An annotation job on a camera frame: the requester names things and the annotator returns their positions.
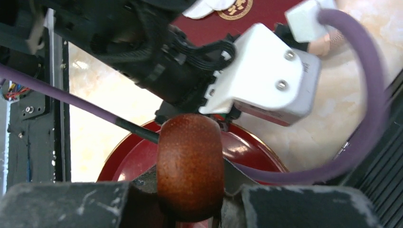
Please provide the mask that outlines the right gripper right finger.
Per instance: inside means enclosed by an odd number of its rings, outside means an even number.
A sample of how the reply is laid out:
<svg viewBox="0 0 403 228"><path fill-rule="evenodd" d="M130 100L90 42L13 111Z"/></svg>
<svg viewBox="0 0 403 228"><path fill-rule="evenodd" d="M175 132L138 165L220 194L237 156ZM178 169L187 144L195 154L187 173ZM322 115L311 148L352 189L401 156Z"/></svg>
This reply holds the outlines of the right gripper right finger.
<svg viewBox="0 0 403 228"><path fill-rule="evenodd" d="M340 186L265 186L224 160L222 228L381 228L371 201Z"/></svg>

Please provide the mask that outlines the metal scraper wooden handle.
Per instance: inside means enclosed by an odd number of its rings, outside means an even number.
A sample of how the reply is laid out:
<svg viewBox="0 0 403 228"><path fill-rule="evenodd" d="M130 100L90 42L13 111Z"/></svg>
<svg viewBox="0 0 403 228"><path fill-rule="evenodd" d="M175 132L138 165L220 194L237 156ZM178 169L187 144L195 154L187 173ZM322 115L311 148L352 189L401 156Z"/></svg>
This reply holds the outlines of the metal scraper wooden handle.
<svg viewBox="0 0 403 228"><path fill-rule="evenodd" d="M200 114L165 122L157 147L157 194L162 211L182 222L206 220L224 197L221 129Z"/></svg>

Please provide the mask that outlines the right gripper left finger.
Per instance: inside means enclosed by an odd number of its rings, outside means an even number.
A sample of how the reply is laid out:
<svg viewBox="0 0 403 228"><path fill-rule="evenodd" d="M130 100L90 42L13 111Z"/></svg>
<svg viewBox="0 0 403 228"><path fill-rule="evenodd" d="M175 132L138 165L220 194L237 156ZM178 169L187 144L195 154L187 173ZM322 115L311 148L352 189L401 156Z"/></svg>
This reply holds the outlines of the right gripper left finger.
<svg viewBox="0 0 403 228"><path fill-rule="evenodd" d="M151 228L155 167L132 182L20 183L0 201L2 228Z"/></svg>

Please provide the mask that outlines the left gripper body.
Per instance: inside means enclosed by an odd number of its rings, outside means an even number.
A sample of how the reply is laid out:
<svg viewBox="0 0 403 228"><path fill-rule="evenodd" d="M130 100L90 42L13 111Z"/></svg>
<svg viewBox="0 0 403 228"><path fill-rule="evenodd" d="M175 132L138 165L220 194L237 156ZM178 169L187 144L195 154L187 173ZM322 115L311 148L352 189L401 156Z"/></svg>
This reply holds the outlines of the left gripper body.
<svg viewBox="0 0 403 228"><path fill-rule="evenodd" d="M130 41L114 41L109 33L95 33L88 41L88 51L162 99L156 114L159 118L198 113L208 102L208 88L216 74L236 56L236 37L231 34L202 46L189 41L176 26L134 30L133 35Z"/></svg>

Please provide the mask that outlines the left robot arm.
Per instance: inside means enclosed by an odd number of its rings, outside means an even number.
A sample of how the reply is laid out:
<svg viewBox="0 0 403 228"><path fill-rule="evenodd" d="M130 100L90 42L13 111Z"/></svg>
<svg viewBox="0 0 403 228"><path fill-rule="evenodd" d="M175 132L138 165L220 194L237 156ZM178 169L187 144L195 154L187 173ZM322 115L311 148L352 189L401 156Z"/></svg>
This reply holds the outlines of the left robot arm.
<svg viewBox="0 0 403 228"><path fill-rule="evenodd" d="M54 32L162 99L156 122L197 113L215 73L236 57L234 37L195 46L173 25L191 0L3 0L0 61L36 64L48 10Z"/></svg>

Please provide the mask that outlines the round red tray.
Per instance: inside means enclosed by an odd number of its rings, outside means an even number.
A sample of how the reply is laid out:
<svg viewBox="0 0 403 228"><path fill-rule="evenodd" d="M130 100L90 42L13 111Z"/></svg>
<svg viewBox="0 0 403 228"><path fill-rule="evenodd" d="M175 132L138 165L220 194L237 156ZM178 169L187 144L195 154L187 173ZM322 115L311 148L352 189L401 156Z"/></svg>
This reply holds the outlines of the round red tray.
<svg viewBox="0 0 403 228"><path fill-rule="evenodd" d="M223 155L231 162L254 169L287 172L279 157L258 137L234 123L222 133ZM155 165L157 145L137 135L127 135L110 153L98 181L133 180Z"/></svg>

